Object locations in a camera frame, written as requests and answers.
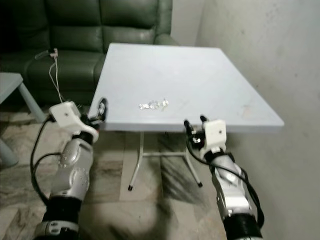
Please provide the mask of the silver keys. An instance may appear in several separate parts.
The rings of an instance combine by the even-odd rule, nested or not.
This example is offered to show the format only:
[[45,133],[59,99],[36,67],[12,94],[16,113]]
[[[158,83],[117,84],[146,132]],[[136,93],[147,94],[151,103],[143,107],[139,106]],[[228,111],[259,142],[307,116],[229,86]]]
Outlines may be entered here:
[[140,110],[158,110],[158,111],[164,111],[169,107],[169,101],[167,99],[162,100],[152,100],[148,103],[140,103],[138,105],[138,108]]

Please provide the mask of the white folding table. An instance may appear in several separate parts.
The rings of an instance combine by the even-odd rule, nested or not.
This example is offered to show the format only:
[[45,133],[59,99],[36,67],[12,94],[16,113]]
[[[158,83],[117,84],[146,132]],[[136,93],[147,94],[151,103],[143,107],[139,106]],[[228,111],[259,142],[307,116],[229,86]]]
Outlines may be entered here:
[[[184,133],[184,121],[200,116],[221,119],[227,133],[277,133],[283,119],[249,83],[220,49],[206,46],[109,45],[91,101],[96,114],[101,98],[108,101],[102,131],[139,133],[137,162],[128,190],[132,190],[146,158],[181,157],[197,185],[202,181],[189,151],[145,151],[147,133]],[[169,101],[165,110],[140,110],[138,105]]]

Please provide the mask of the small grey side table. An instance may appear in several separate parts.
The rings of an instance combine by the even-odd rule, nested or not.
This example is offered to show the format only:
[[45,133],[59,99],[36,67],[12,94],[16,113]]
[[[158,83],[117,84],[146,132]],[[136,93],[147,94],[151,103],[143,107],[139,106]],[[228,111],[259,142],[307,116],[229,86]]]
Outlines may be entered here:
[[[3,103],[16,90],[20,92],[30,112],[34,114],[35,119],[39,123],[44,122],[46,119],[45,114],[23,83],[22,75],[20,73],[2,71],[0,73],[0,103]],[[18,162],[19,159],[14,151],[0,138],[0,168],[13,167]]]

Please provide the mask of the dark green leather sofa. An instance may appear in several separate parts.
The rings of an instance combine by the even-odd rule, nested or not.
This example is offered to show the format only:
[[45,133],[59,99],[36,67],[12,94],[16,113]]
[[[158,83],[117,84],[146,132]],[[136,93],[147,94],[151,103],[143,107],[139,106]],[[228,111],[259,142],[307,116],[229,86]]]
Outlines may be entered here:
[[0,71],[40,105],[90,105],[109,45],[177,45],[173,0],[0,0]]

